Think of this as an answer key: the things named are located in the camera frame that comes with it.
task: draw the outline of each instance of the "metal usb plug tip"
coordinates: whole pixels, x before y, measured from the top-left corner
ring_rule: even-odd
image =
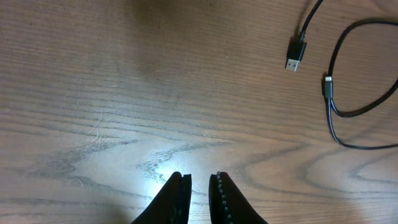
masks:
[[[297,71],[299,63],[299,60],[288,59],[286,63],[286,70],[290,70],[293,72]]]

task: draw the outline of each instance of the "usb connector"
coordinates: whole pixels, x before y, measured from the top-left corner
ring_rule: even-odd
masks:
[[[307,43],[302,41],[300,38],[290,41],[289,49],[287,50],[286,70],[294,72],[297,71],[300,62],[303,59],[306,46]]]

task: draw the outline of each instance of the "wood grain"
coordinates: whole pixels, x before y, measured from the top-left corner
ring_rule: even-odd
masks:
[[[397,223],[398,154],[328,132],[320,80],[353,21],[397,1],[324,1],[297,73],[290,37],[313,1],[0,1],[0,223],[130,223],[174,171],[229,172],[269,223]],[[335,67],[341,110],[398,75],[398,29],[356,29]],[[354,119],[357,144],[397,141],[398,95]]]

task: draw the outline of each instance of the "black cord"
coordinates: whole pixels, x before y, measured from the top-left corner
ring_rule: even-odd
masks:
[[[322,3],[322,1],[323,0],[317,1],[315,6],[313,7],[313,9],[311,10],[310,14],[308,15],[307,19],[305,20],[304,25],[302,27],[302,31],[300,33],[301,37],[304,37],[303,35],[305,35],[305,31],[308,27],[308,24],[310,23],[312,16],[314,15],[315,11],[318,9],[318,7]],[[385,146],[356,146],[356,145],[346,144],[346,143],[342,142],[337,137],[337,135],[335,133],[335,129],[333,128],[333,121],[332,121],[332,117],[331,117],[332,110],[339,117],[342,117],[342,118],[352,118],[352,117],[364,114],[364,113],[372,110],[373,108],[379,106],[384,101],[386,101],[398,88],[398,79],[397,79],[396,82],[393,84],[393,86],[385,94],[383,94],[380,98],[378,98],[377,100],[373,101],[369,105],[364,106],[358,110],[340,111],[336,107],[335,101],[333,100],[332,76],[333,76],[333,68],[335,66],[338,51],[339,51],[341,45],[343,44],[344,39],[349,34],[349,32],[351,32],[353,29],[355,29],[359,26],[368,25],[368,24],[386,24],[386,25],[398,26],[398,22],[396,22],[396,21],[382,19],[382,18],[370,18],[370,19],[362,19],[362,20],[356,21],[344,30],[344,32],[341,34],[341,36],[336,44],[335,50],[333,51],[333,54],[331,56],[328,75],[325,77],[325,79],[323,81],[323,93],[325,96],[325,105],[326,105],[326,118],[328,120],[330,134],[332,135],[333,139],[338,144],[340,144],[342,146],[352,148],[352,149],[362,149],[362,150],[389,149],[392,147],[398,147],[398,144],[390,144],[390,145],[385,145]]]

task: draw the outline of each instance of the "cable connector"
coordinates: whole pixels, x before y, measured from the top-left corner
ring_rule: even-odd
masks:
[[[286,70],[296,72],[299,64],[303,59],[305,47],[307,43],[301,38],[296,38],[290,41],[289,49],[287,50]]]
[[[323,82],[323,96],[325,99],[333,99],[333,79],[331,76],[325,77]]]

